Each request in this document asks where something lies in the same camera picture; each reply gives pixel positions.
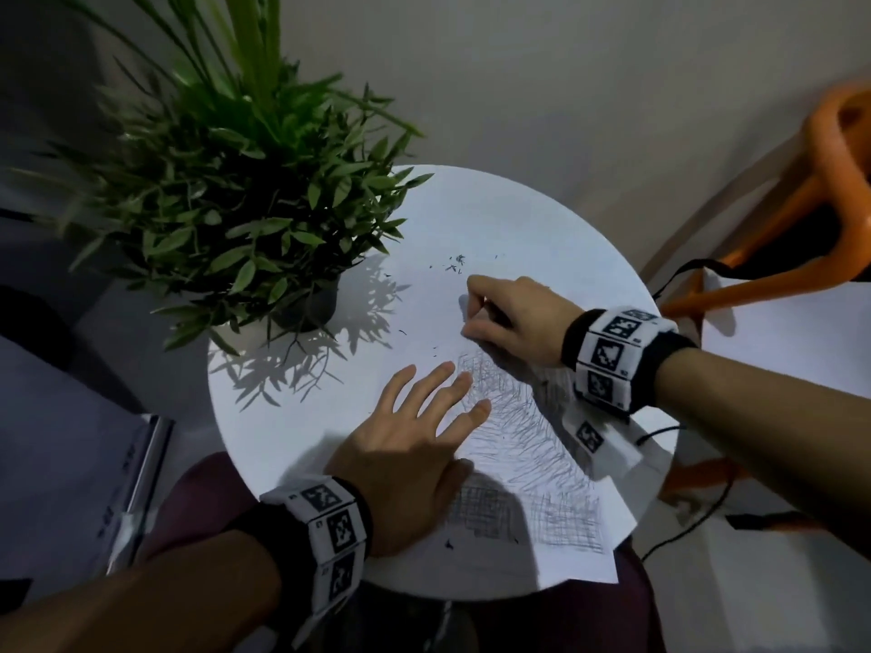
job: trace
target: right hand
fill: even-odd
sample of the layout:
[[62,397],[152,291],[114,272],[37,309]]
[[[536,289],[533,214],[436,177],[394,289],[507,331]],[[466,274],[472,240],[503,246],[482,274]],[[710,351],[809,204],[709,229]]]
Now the right hand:
[[[531,364],[560,366],[565,331],[583,309],[528,277],[511,281],[471,275],[467,285],[464,336],[490,341]],[[493,320],[494,305],[508,317],[510,327]],[[490,317],[479,315],[482,310]]]

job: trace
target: white wall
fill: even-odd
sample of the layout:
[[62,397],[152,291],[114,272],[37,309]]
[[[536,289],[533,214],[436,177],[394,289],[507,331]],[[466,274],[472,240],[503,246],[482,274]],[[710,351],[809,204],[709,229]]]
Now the white wall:
[[871,63],[871,0],[283,1],[288,56],[397,97],[420,162],[554,196],[636,267]]

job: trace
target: finger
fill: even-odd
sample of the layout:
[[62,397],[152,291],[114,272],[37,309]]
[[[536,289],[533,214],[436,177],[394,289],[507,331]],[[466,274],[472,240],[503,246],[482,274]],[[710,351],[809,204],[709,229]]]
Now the finger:
[[405,397],[405,401],[399,406],[398,412],[409,417],[416,417],[423,406],[423,402],[430,397],[442,382],[450,378],[454,369],[453,362],[443,362],[430,375],[421,378],[411,388],[408,396]]
[[421,418],[426,419],[427,424],[432,427],[434,437],[436,428],[439,422],[444,419],[444,415],[459,403],[463,396],[469,393],[470,387],[472,387],[472,375],[468,371],[464,371],[456,377],[450,386],[442,387],[435,393],[430,405],[427,405],[427,409],[421,415]]
[[382,395],[378,399],[376,409],[383,413],[392,414],[396,408],[396,399],[399,398],[399,393],[402,391],[402,388],[415,377],[416,372],[417,367],[411,364],[394,373],[393,378],[391,378],[384,387]]
[[479,400],[475,407],[454,419],[435,441],[446,448],[459,448],[475,428],[485,423],[492,407],[489,399]]
[[450,503],[474,470],[475,463],[465,458],[448,463],[448,466],[441,473],[433,493],[433,511],[438,521],[443,520],[448,515]]
[[504,279],[495,279],[486,275],[469,275],[466,286],[469,289],[469,305],[466,309],[466,320],[473,319],[484,307],[487,300],[493,300],[497,307],[504,304],[505,295],[502,293]]
[[517,333],[504,326],[500,326],[493,320],[486,318],[476,318],[470,320],[463,326],[460,331],[467,339],[475,341],[490,341],[491,344],[496,344],[500,348],[504,348],[512,355],[517,355],[520,338]]

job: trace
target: potted plant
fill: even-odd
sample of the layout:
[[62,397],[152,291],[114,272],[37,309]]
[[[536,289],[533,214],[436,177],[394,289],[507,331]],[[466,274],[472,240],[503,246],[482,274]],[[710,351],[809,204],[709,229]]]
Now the potted plant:
[[[145,73],[118,62],[142,96],[103,96],[117,134],[106,155],[52,145],[87,184],[93,239],[74,266],[114,242],[130,261],[114,272],[127,288],[184,294],[189,304],[158,310],[177,319],[166,349],[205,331],[235,353],[214,328],[263,317],[322,327],[339,276],[402,238],[404,220],[391,216],[430,175],[406,181],[411,170],[394,174],[393,163],[421,133],[368,86],[355,97],[336,87],[340,75],[301,82],[279,52],[279,0],[225,0],[229,22],[209,0],[215,32],[197,0],[167,0],[172,24],[132,0],[184,57],[172,73],[80,0],[62,1],[124,42]],[[400,130],[397,141],[373,137],[385,129],[374,120]]]

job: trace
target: hand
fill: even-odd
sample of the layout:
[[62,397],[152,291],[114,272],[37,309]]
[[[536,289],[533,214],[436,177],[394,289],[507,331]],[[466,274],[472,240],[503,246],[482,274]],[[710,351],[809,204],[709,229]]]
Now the hand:
[[478,401],[436,437],[439,422],[468,393],[472,377],[460,373],[421,413],[423,402],[454,372],[454,363],[445,362],[415,383],[394,412],[415,371],[414,365],[406,366],[390,379],[375,411],[326,467],[327,474],[352,483],[366,500],[372,512],[372,556],[395,555],[436,528],[474,469],[471,461],[457,461],[454,452],[490,413],[489,401]]
[[[528,277],[511,281],[471,275],[467,285],[469,310],[464,336],[490,341],[531,364],[560,365],[565,331],[583,309]],[[508,317],[502,325],[493,319],[499,318],[494,305]],[[482,310],[490,317],[479,316]]]

